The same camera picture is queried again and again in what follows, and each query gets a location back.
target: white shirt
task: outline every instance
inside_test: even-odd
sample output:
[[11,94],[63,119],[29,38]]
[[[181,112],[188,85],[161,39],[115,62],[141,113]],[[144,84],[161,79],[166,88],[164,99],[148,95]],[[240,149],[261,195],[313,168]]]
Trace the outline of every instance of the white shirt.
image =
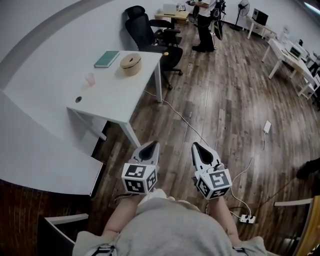
[[209,8],[200,7],[199,15],[210,17],[210,12],[215,8],[217,0],[202,0],[201,3],[208,4]]

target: standing fan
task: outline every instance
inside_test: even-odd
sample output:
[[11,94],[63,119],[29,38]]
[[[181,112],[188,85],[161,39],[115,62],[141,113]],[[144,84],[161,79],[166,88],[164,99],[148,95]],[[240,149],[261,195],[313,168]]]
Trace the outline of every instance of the standing fan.
[[248,2],[248,0],[242,0],[238,4],[238,9],[239,9],[239,12],[238,12],[238,17],[236,18],[235,25],[231,27],[233,30],[236,30],[236,31],[240,31],[240,28],[237,26],[239,15],[241,15],[242,17],[246,16],[250,10],[250,3]]

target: wooden floor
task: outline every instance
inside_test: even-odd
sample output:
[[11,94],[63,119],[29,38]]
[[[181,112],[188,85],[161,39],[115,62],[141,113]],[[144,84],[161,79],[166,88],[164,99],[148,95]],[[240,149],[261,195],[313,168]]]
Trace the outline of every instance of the wooden floor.
[[[256,216],[255,224],[237,222],[237,227],[241,239],[262,236],[269,251],[290,255],[293,239],[302,231],[306,208],[280,208],[273,204],[311,197],[313,178],[300,181],[295,175],[303,163],[320,156],[320,115],[311,101],[296,95],[294,85],[301,77],[297,75],[291,81],[286,66],[282,65],[273,79],[268,79],[276,58],[270,54],[262,63],[268,44],[261,38],[252,36],[248,40],[246,31],[237,32],[225,24],[223,41],[215,39],[217,51],[198,53],[191,50],[199,43],[196,28],[190,23],[181,26],[181,30],[183,57],[179,67],[184,75],[170,75],[172,91],[162,83],[163,98],[216,149],[231,178],[245,170],[250,159],[262,151],[263,127],[266,120],[272,123],[265,137],[265,151],[233,184],[235,195],[247,202]],[[153,79],[146,89],[156,93]],[[141,144],[160,142],[156,187],[204,210],[207,201],[191,180],[195,171],[191,146],[201,138],[166,103],[159,104],[146,93],[130,123]],[[97,154],[107,167],[92,202],[89,230],[95,234],[101,234],[115,207],[112,198],[124,191],[120,176],[133,150],[118,125],[112,124]],[[230,191],[225,198],[236,214],[247,213],[245,208],[239,208],[244,205]]]

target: container lid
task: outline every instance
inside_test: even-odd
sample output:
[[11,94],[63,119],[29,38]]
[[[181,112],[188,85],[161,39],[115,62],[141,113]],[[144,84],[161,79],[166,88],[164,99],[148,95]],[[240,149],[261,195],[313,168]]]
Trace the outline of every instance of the container lid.
[[125,56],[121,62],[120,67],[123,69],[132,68],[141,60],[141,56],[139,53],[131,53]]

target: green notebook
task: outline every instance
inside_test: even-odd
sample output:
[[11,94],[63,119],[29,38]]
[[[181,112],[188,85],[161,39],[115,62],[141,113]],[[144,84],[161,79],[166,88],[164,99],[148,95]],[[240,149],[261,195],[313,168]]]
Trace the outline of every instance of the green notebook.
[[119,56],[118,50],[107,50],[104,55],[94,64],[95,68],[109,68],[112,62]]

